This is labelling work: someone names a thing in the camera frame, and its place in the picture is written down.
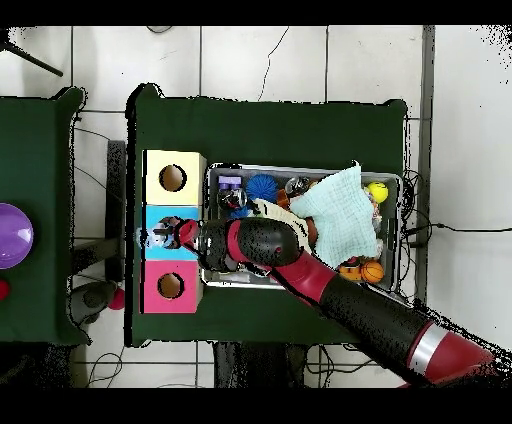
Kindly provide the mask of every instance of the plastic bin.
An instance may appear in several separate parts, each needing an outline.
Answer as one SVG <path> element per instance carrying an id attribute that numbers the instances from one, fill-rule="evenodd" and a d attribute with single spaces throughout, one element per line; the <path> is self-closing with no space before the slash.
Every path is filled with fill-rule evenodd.
<path id="1" fill-rule="evenodd" d="M 339 171 L 308 168 L 284 168 L 257 165 L 229 165 L 212 164 L 206 172 L 205 181 L 205 207 L 208 208 L 209 219 L 229 219 L 229 212 L 217 205 L 217 181 L 220 175 L 240 176 L 245 187 L 247 180 L 253 175 L 268 174 L 274 177 L 279 188 L 284 188 L 286 182 L 297 175 L 319 179 Z M 384 241 L 384 250 L 380 257 L 380 263 L 384 268 L 384 277 L 377 286 L 392 291 L 397 286 L 399 265 L 399 237 L 400 237 L 400 213 L 402 203 L 402 180 L 395 174 L 383 174 L 373 172 L 361 172 L 361 182 L 366 185 L 372 181 L 386 184 L 389 195 L 386 201 L 380 205 L 382 216 L 381 230 L 377 237 Z M 203 280 L 208 285 L 243 288 L 283 289 L 269 277 L 257 276 L 249 271 L 241 270 L 232 273 L 217 273 L 203 270 Z"/>

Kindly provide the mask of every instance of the yellow ball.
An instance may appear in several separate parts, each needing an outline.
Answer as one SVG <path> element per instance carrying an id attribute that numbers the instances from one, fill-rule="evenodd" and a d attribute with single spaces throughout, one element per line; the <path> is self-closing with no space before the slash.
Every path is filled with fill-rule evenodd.
<path id="1" fill-rule="evenodd" d="M 382 203 L 388 198 L 388 188 L 382 183 L 368 184 L 368 191 L 371 193 L 377 203 Z"/>

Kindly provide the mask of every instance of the shape sorter cube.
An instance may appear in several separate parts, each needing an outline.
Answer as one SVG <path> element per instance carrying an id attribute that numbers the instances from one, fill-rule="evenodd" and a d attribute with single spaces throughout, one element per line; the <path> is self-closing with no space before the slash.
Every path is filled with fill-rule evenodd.
<path id="1" fill-rule="evenodd" d="M 183 219 L 202 219 L 202 210 L 198 206 L 146 206 L 146 229 L 150 231 L 163 218 L 177 216 Z M 197 261 L 197 256 L 184 247 L 179 249 L 166 249 L 152 247 L 145 249 L 147 260 L 188 260 Z"/>
<path id="2" fill-rule="evenodd" d="M 199 265 L 197 261 L 146 261 L 143 290 L 143 313 L 194 313 L 203 296 Z"/>
<path id="3" fill-rule="evenodd" d="M 199 153 L 146 150 L 146 203 L 202 205 L 205 170 Z"/>

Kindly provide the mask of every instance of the orange basketball ball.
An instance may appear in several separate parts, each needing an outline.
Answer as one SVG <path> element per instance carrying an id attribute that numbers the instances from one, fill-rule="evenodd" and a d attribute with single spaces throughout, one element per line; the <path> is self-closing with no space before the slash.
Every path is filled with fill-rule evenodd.
<path id="1" fill-rule="evenodd" d="M 377 261 L 366 262 L 361 267 L 361 277 L 368 283 L 378 283 L 384 277 L 384 269 Z"/>

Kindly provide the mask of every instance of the green table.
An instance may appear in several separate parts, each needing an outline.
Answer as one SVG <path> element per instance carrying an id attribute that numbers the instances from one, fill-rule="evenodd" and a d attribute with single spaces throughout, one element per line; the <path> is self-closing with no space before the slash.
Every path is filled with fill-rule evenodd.
<path id="1" fill-rule="evenodd" d="M 52 99 L 0 98 L 0 202 L 31 219 L 34 244 L 14 268 L 0 270 L 11 286 L 0 302 L 0 341 L 80 344 L 85 334 L 66 311 L 70 252 L 70 124 L 84 93 Z"/>
<path id="2" fill-rule="evenodd" d="M 127 184 L 128 191 L 135 190 L 135 203 L 133 199 L 128 202 L 127 220 L 135 227 L 141 220 L 144 149 L 200 152 L 209 163 L 301 168 L 342 169 L 355 159 L 364 171 L 402 175 L 405 113 L 402 100 L 385 105 L 312 105 L 167 99 L 154 85 L 141 85 L 127 105 L 128 168 L 134 167 Z M 134 277 L 125 334 L 135 344 L 146 339 L 357 341 L 289 293 L 277 290 L 206 287 L 195 314 L 142 315 L 137 306 L 140 250 L 135 243 L 127 250 L 127 273 Z"/>

